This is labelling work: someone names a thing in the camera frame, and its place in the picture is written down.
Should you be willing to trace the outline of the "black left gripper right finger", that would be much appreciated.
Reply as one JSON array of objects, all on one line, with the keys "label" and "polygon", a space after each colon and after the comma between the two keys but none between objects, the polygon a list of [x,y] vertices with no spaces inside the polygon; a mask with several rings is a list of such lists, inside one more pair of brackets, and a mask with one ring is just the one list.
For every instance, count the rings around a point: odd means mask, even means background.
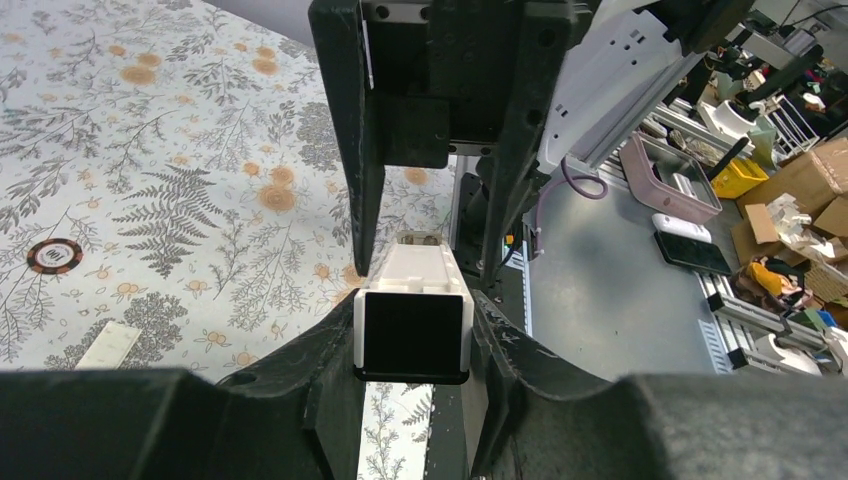
[{"label": "black left gripper right finger", "polygon": [[557,356],[474,292],[470,378],[440,386],[428,479],[843,479],[847,384],[628,375]]}]

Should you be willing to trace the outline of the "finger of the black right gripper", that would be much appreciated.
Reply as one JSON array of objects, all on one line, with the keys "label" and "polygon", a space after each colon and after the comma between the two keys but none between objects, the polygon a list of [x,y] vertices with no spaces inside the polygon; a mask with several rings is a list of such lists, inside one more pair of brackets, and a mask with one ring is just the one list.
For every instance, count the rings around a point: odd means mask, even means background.
[{"label": "finger of the black right gripper", "polygon": [[533,161],[576,20],[572,1],[523,4],[512,89],[488,186],[480,277],[484,288],[495,281],[501,262],[500,242],[524,201],[520,183]]},{"label": "finger of the black right gripper", "polygon": [[372,263],[385,168],[378,154],[363,18],[358,1],[314,1],[308,10],[315,49],[346,179],[354,265]]}]

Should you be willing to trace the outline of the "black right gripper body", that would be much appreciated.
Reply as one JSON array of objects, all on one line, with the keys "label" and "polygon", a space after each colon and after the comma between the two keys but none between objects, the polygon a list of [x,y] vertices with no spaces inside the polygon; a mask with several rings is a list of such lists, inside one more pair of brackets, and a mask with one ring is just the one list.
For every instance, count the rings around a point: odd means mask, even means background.
[{"label": "black right gripper body", "polygon": [[376,139],[392,166],[540,141],[568,50],[597,1],[365,1]]}]

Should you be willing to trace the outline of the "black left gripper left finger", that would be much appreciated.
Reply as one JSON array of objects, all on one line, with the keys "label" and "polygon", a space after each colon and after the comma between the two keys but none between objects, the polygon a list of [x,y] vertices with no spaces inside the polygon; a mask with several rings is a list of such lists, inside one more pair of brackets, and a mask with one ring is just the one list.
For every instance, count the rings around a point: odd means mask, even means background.
[{"label": "black left gripper left finger", "polygon": [[353,309],[210,383],[188,371],[1,377],[5,479],[353,479]]}]

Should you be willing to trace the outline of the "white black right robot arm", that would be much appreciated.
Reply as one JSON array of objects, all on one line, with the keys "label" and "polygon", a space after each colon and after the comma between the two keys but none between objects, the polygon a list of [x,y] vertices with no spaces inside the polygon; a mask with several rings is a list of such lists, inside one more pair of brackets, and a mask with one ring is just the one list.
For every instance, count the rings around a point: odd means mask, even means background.
[{"label": "white black right robot arm", "polygon": [[481,160],[483,281],[543,177],[632,129],[748,1],[315,1],[308,10],[346,177],[354,264],[372,261],[385,170]]}]

